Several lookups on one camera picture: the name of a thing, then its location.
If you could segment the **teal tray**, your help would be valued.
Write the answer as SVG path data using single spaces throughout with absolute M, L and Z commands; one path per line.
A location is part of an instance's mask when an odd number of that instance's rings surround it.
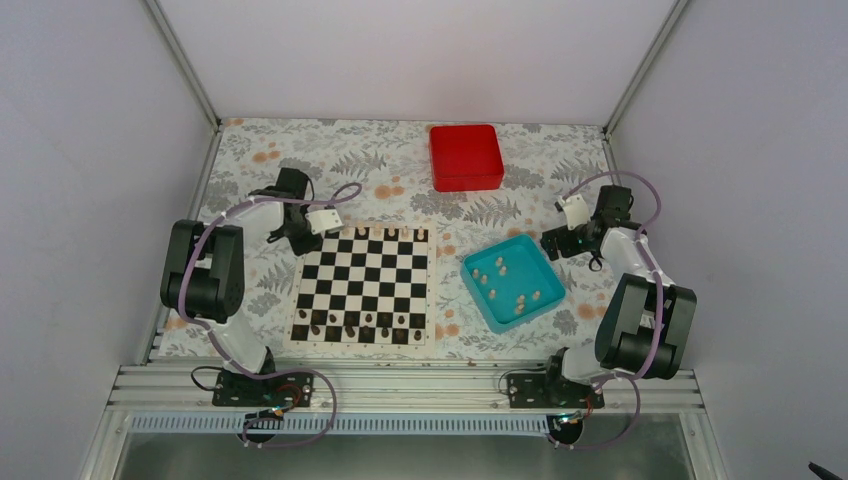
M 547 256 L 526 234 L 469 255 L 460 274 L 485 324 L 495 334 L 555 310 L 567 296 Z

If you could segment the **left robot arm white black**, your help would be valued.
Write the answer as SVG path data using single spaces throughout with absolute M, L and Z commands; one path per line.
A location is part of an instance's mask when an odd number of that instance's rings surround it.
M 255 405 L 276 396 L 280 374 L 241 312 L 245 249 L 281 239 L 297 255 L 319 249 L 328 233 L 341 228 L 337 206 L 349 198 L 341 190 L 327 199 L 314 193 L 305 172 L 283 168 L 275 184 L 252 191 L 212 220 L 179 220 L 171 229 L 161 303 L 207 335 L 221 358 L 223 384 L 239 382 L 239 392 Z

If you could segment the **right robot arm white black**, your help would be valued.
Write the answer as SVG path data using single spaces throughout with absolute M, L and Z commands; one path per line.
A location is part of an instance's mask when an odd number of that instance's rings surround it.
M 565 225 L 542 235 L 550 259 L 588 254 L 610 266 L 618 281 L 595 339 L 549 358 L 541 391 L 552 406 L 595 394 L 618 375 L 669 380 L 680 368 L 697 297 L 659 266 L 647 225 L 631 218 L 632 203 L 622 186 L 602 187 L 593 207 L 573 193 L 557 202 Z

